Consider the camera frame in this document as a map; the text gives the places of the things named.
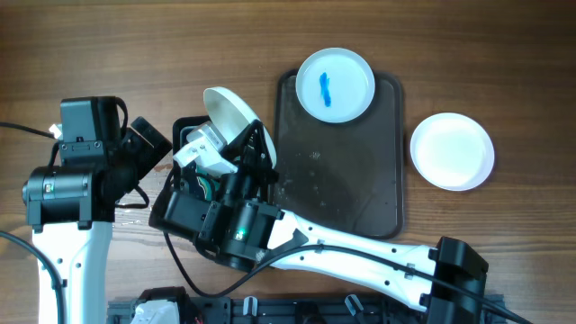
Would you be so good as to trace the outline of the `white plate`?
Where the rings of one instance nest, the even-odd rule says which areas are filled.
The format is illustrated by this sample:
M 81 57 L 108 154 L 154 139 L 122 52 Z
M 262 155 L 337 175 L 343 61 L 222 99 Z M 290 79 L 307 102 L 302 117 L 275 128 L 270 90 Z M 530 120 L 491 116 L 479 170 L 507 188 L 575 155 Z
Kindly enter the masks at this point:
M 327 123 L 351 122 L 362 115 L 375 94 L 375 76 L 352 50 L 322 49 L 300 66 L 295 81 L 302 108 Z
M 495 165 L 488 132 L 460 113 L 427 117 L 413 131 L 409 154 L 418 173 L 432 185 L 464 192 L 482 185 Z
M 252 121 L 259 121 L 251 107 L 228 88 L 207 88 L 203 92 L 203 102 L 211 122 L 226 139 L 227 145 Z

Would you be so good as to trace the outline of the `green yellow sponge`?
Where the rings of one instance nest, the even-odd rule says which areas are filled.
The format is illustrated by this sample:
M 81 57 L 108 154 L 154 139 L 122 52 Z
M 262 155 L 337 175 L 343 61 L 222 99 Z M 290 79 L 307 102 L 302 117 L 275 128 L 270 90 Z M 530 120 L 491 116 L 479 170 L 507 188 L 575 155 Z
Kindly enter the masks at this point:
M 196 180 L 204 191 L 204 199 L 206 201 L 213 200 L 220 189 L 219 181 L 211 175 L 203 174 L 197 175 Z

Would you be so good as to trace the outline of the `white plate top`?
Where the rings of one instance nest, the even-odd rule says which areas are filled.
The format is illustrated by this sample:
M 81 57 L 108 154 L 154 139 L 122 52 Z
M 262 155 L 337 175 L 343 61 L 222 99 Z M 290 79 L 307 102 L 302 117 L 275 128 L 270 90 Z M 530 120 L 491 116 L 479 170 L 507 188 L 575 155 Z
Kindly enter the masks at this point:
M 375 94 L 375 76 L 352 50 L 322 49 L 300 66 L 295 81 L 302 108 L 327 123 L 351 122 L 362 115 Z

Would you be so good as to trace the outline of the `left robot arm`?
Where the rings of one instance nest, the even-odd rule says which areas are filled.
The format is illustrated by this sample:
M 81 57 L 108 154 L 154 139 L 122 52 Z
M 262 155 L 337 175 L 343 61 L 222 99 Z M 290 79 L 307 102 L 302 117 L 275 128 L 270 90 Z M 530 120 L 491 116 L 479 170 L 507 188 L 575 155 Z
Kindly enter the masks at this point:
M 129 121 L 119 97 L 68 98 L 60 115 L 55 157 L 22 188 L 40 252 L 38 321 L 103 323 L 115 213 L 172 144 L 144 118 Z

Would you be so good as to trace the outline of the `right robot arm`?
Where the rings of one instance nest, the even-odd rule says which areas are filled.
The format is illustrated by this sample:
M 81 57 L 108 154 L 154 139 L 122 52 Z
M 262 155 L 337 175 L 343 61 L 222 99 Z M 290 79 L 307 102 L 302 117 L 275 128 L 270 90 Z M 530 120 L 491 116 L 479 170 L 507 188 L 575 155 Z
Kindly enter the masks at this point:
M 201 198 L 176 179 L 158 197 L 150 225 L 193 243 L 211 261 L 252 277 L 267 267 L 335 277 L 383 293 L 427 323 L 481 318 L 487 262 L 466 243 L 397 245 L 330 229 L 266 200 L 277 181 L 263 123 L 238 130 L 205 122 L 175 149 L 178 176 L 200 177 Z

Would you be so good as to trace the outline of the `brown plastic tray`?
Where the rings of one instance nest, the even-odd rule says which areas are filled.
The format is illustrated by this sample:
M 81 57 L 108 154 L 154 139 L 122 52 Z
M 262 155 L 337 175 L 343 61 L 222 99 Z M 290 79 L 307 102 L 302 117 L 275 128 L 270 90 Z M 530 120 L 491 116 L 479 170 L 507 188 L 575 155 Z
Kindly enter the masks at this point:
M 392 239 L 405 221 L 403 89 L 375 73 L 368 109 L 345 123 L 309 115 L 296 96 L 297 72 L 278 81 L 274 112 L 273 203 L 334 230 Z

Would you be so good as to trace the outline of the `black water basin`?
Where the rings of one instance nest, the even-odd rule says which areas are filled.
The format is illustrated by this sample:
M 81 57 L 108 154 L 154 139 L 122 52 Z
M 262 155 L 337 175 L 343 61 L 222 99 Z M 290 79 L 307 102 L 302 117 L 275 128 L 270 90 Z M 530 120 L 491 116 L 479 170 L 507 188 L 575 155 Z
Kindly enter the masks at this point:
M 193 126 L 184 135 L 184 143 L 181 145 L 180 149 L 187 143 L 185 139 L 186 136 L 192 132 L 194 129 L 198 128 L 201 124 Z M 264 136 L 264 153 L 269 156 L 272 162 L 270 149 L 266 143 L 266 129 L 263 127 Z M 227 159 L 227 145 L 223 150 L 223 156 Z M 236 158 L 230 161 L 233 165 L 237 167 L 239 159 Z M 181 168 L 180 178 L 190 183 L 199 174 L 208 175 L 205 171 L 199 168 L 195 163 Z M 249 231 L 254 224 L 263 221 L 270 222 L 275 219 L 278 210 L 269 203 L 257 202 L 256 200 L 239 200 L 235 201 L 231 206 L 227 206 L 224 203 L 218 202 L 218 193 L 216 197 L 211 201 L 206 201 L 204 197 L 200 199 L 202 202 L 202 209 L 198 212 L 201 216 L 202 229 L 204 231 L 215 230 L 215 229 L 228 229 L 228 230 L 239 230 L 239 231 Z

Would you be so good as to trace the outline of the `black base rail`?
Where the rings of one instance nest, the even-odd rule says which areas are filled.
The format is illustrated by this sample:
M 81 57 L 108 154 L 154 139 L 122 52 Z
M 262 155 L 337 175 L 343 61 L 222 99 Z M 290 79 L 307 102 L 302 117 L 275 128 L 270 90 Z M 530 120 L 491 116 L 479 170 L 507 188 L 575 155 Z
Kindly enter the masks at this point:
M 136 307 L 148 301 L 176 302 L 180 323 L 504 323 L 501 316 L 479 309 L 473 315 L 451 301 L 432 299 L 428 312 L 412 310 L 390 297 L 349 294 L 334 297 L 305 296 L 298 299 L 217 299 L 191 297 L 183 287 L 144 291 L 131 300 L 111 301 L 107 322 L 131 323 Z

